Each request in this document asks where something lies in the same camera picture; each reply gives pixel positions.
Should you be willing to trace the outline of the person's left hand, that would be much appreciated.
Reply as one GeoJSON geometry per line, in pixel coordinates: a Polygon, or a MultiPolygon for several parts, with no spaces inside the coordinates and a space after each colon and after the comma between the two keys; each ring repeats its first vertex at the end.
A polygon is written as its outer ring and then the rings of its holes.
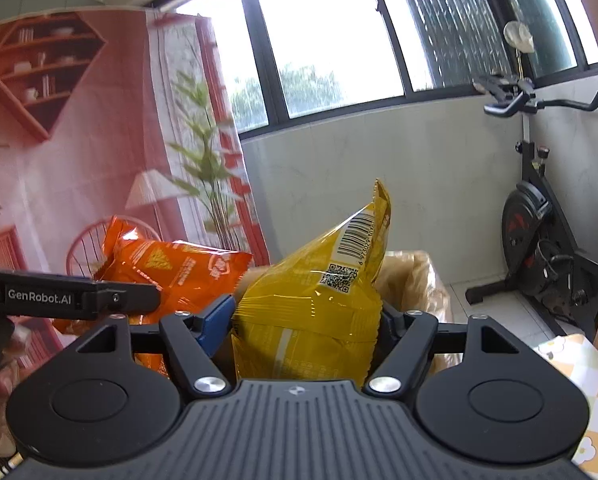
{"type": "Polygon", "coordinates": [[[0,363],[0,440],[5,434],[5,404],[20,382],[17,359],[26,352],[30,341],[30,331],[16,325],[10,343],[3,350],[0,363]]]}

